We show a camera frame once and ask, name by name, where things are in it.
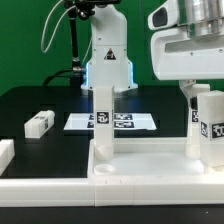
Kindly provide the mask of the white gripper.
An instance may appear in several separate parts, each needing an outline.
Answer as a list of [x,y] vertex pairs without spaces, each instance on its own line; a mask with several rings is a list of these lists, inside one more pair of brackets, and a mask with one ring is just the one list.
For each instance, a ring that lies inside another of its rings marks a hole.
[[224,32],[189,38],[185,27],[159,31],[151,38],[153,71],[159,80],[180,80],[190,100],[195,80],[224,79]]

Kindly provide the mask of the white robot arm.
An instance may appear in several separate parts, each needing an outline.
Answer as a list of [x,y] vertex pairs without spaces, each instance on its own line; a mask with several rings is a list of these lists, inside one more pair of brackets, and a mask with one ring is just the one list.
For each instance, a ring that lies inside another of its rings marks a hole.
[[[127,20],[111,1],[94,4],[92,57],[85,90],[112,85],[122,93],[136,89],[127,57]],[[166,0],[148,16],[154,74],[177,80],[185,97],[208,91],[200,80],[224,79],[224,0]]]

